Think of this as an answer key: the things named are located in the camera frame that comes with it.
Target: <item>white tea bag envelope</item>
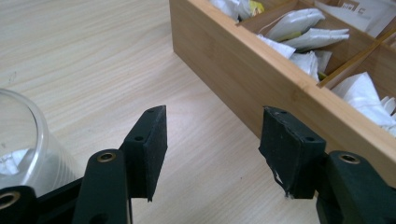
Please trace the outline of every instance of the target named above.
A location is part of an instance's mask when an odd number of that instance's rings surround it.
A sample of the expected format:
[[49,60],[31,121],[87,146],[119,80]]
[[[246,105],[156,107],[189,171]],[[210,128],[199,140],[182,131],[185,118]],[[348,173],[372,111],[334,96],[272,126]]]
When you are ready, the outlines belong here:
[[271,39],[268,39],[264,37],[263,35],[257,35],[257,37],[267,45],[269,45],[271,48],[275,49],[278,53],[282,54],[285,58],[290,58],[290,56],[296,51],[295,48],[292,48],[290,46],[277,43]]
[[393,111],[396,108],[396,100],[394,97],[384,97],[381,100],[381,105],[384,107],[384,109],[387,111],[387,113],[389,113],[390,115],[393,113]]
[[316,82],[318,78],[318,58],[314,51],[306,54],[294,53],[291,55],[290,60],[311,76]]
[[327,50],[314,50],[314,52],[318,58],[318,72],[324,73],[329,60],[332,57],[332,52]]
[[292,11],[284,16],[265,36],[275,41],[282,41],[285,40],[285,36],[306,32],[318,21],[324,19],[323,13],[317,8]]
[[249,0],[240,0],[238,8],[238,15],[242,18],[242,20],[246,20],[251,17],[250,15],[250,5]]
[[323,30],[311,28],[305,34],[282,42],[299,51],[318,49],[349,38],[348,29]]
[[379,126],[393,127],[396,120],[381,105],[373,81],[367,73],[346,78],[332,89],[355,109]]
[[224,14],[238,20],[238,5],[239,0],[210,0],[210,3],[216,8],[220,9]]

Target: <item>wooden compartment box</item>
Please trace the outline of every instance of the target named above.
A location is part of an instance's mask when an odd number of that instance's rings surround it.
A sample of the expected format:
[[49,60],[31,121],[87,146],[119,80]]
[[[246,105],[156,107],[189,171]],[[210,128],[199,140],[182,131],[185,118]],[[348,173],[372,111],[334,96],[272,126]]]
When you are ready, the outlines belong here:
[[328,76],[316,83],[256,36],[285,13],[314,7],[313,2],[259,1],[265,11],[237,23],[209,0],[170,0],[175,53],[257,136],[262,107],[282,108],[323,137],[327,151],[362,155],[396,187],[396,139],[331,92],[346,77],[367,71],[380,97],[396,97],[396,21],[373,38],[324,13],[326,20],[316,27],[348,28],[350,38],[323,48],[332,57]]

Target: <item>screw hole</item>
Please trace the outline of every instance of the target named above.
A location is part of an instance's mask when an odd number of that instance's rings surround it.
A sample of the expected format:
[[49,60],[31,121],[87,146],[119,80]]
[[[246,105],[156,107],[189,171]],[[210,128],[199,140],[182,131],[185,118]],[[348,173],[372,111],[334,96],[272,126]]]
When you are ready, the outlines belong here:
[[116,159],[116,154],[112,152],[105,152],[104,154],[98,156],[97,160],[99,162],[107,162]]
[[138,142],[143,141],[143,139],[145,139],[145,138],[142,137],[142,136],[136,136],[136,137],[134,138],[134,140],[136,140],[136,141],[138,141]]
[[6,193],[0,195],[0,210],[10,207],[20,197],[21,197],[21,194],[17,191],[6,192]]
[[358,158],[351,156],[351,155],[347,155],[347,154],[340,155],[340,159],[341,159],[341,161],[351,163],[351,164],[361,163],[361,161]]

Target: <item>white packet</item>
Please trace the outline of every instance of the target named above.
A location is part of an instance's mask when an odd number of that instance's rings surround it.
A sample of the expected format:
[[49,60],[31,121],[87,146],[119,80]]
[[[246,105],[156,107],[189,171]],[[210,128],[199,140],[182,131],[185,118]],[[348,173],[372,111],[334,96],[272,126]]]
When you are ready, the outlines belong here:
[[238,20],[238,5],[239,0],[210,0],[210,3],[216,8],[220,9],[224,14]]
[[296,50],[295,48],[292,48],[288,45],[284,45],[281,43],[277,43],[271,39],[268,39],[266,37],[264,37],[263,35],[257,35],[257,37],[264,43],[266,43],[267,45],[269,45],[271,48],[273,48],[274,50],[276,50],[277,52],[279,52],[280,54],[282,54],[285,58],[290,58],[290,56],[294,53],[294,51]]
[[396,108],[396,100],[394,97],[386,96],[381,100],[381,105],[384,107],[385,111],[391,115]]
[[291,55],[290,60],[311,76],[316,82],[318,78],[318,58],[314,51],[306,54],[294,53]]
[[265,36],[275,41],[282,41],[285,36],[295,33],[303,34],[318,21],[324,19],[323,13],[317,8],[292,11],[285,15]]
[[251,17],[249,1],[250,0],[240,0],[239,2],[237,12],[242,20],[246,20]]
[[396,121],[381,105],[373,81],[365,72],[346,78],[332,89],[352,107],[379,126],[392,127]]
[[282,43],[296,48],[299,51],[318,49],[339,42],[341,40],[348,39],[348,31],[348,29],[322,30],[311,28],[305,34],[297,38],[284,41]]
[[318,58],[318,71],[324,73],[329,60],[332,57],[332,53],[327,50],[314,50],[314,52]]

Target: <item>wooden table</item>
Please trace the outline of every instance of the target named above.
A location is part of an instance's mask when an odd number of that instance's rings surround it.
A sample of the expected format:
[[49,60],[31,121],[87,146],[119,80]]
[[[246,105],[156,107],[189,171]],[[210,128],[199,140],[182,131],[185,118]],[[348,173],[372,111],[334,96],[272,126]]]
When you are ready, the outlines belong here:
[[81,172],[167,105],[169,148],[134,223],[318,223],[315,201],[284,197],[260,140],[173,52],[169,18],[167,1],[3,0],[0,88],[38,105]]

